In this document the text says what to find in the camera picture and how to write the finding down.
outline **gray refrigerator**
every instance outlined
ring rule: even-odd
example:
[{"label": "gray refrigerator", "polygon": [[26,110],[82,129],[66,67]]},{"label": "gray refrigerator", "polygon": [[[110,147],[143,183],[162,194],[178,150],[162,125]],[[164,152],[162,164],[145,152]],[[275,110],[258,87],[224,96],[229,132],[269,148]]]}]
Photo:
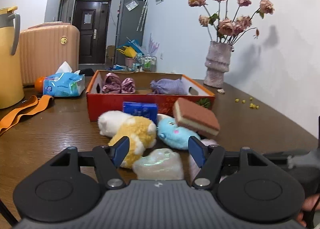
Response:
[{"label": "gray refrigerator", "polygon": [[[144,25],[142,27],[142,31],[140,31],[142,20],[138,31],[137,27],[139,19],[141,17],[144,2],[139,0],[134,1],[138,4],[138,6],[129,11],[126,5],[132,2],[132,0],[121,0],[116,32],[116,48],[120,45],[125,44],[128,41],[128,38],[130,40],[135,39],[138,41],[139,45],[142,45],[144,31]],[[117,50],[115,53],[115,64],[125,65],[125,56]]]}]

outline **gold emblem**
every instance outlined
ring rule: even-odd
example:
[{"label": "gold emblem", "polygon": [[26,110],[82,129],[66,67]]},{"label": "gold emblem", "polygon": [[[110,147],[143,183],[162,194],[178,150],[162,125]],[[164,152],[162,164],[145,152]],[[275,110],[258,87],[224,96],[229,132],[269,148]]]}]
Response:
[{"label": "gold emblem", "polygon": [[66,37],[63,37],[63,38],[61,38],[61,44],[66,44],[67,43],[67,38]]}]

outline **hand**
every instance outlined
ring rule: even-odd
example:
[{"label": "hand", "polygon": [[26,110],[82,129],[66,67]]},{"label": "hand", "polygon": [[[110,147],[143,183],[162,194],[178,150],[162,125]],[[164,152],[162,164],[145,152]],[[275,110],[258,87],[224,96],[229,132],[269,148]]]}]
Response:
[{"label": "hand", "polygon": [[[308,197],[308,198],[304,201],[301,210],[302,210],[302,211],[311,211],[311,210],[313,209],[313,207],[315,206],[315,204],[316,204],[319,196],[320,196],[320,194],[316,194],[316,195],[313,195],[313,196]],[[316,211],[317,211],[317,210],[320,210],[320,203],[319,203],[319,204],[317,205],[317,207],[316,207]],[[306,224],[305,221],[302,220],[302,218],[303,218],[303,213],[300,212],[300,213],[298,214],[298,217],[297,217],[296,220],[297,220],[302,226],[306,227],[307,224]]]}]

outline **suitcase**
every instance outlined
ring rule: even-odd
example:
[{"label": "suitcase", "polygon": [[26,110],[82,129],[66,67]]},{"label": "suitcase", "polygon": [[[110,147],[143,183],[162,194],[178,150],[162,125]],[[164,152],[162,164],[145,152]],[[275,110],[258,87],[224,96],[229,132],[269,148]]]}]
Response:
[{"label": "suitcase", "polygon": [[79,44],[80,32],[70,23],[48,22],[21,31],[18,49],[23,85],[55,74],[64,61],[78,70]]}]

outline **thermos handle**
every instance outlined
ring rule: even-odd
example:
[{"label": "thermos handle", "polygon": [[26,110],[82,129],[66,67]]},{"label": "thermos handle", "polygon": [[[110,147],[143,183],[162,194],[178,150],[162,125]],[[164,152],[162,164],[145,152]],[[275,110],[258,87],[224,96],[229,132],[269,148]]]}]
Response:
[{"label": "thermos handle", "polygon": [[14,38],[13,38],[13,44],[11,48],[11,55],[15,55],[18,47],[19,42],[19,35],[20,35],[20,15],[19,14],[12,14],[8,16],[8,20],[16,20],[15,28],[14,28]]}]

